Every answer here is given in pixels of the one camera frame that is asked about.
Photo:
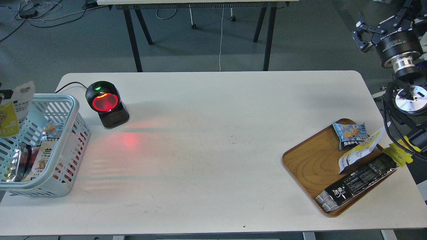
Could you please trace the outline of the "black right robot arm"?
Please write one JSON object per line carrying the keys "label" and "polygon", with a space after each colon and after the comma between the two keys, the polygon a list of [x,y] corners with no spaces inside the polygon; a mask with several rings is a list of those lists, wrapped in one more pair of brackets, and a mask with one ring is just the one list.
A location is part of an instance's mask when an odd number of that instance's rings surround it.
{"label": "black right robot arm", "polygon": [[[397,14],[374,26],[358,16],[352,32],[358,49],[366,53],[374,47],[381,66],[394,71],[382,100],[387,135],[414,160],[426,161],[426,123],[413,120],[426,114],[426,68],[415,63],[426,54],[420,42],[426,36],[426,1],[407,0]],[[388,123],[402,143],[393,138]]]}

